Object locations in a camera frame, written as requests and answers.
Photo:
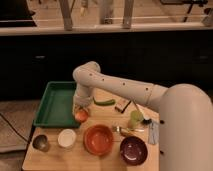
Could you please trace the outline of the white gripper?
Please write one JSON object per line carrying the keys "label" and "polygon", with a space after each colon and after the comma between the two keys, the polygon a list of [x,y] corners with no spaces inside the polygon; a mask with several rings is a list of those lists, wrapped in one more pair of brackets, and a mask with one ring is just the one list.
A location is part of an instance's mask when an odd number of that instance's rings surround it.
{"label": "white gripper", "polygon": [[88,113],[88,115],[91,116],[90,109],[87,106],[89,106],[92,103],[92,100],[93,100],[92,95],[83,97],[83,96],[79,96],[79,95],[75,94],[73,97],[73,102],[75,104],[75,105],[73,105],[73,111],[72,111],[73,116],[75,116],[75,114],[78,112],[80,107],[84,107],[84,109]]}

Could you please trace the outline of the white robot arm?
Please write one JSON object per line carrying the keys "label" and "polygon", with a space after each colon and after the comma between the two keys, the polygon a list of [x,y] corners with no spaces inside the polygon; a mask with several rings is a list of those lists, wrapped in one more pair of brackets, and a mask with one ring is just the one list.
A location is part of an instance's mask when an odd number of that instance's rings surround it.
{"label": "white robot arm", "polygon": [[91,104],[99,88],[159,114],[159,171],[213,171],[213,102],[199,87],[169,88],[101,73],[94,61],[76,67],[74,104]]}

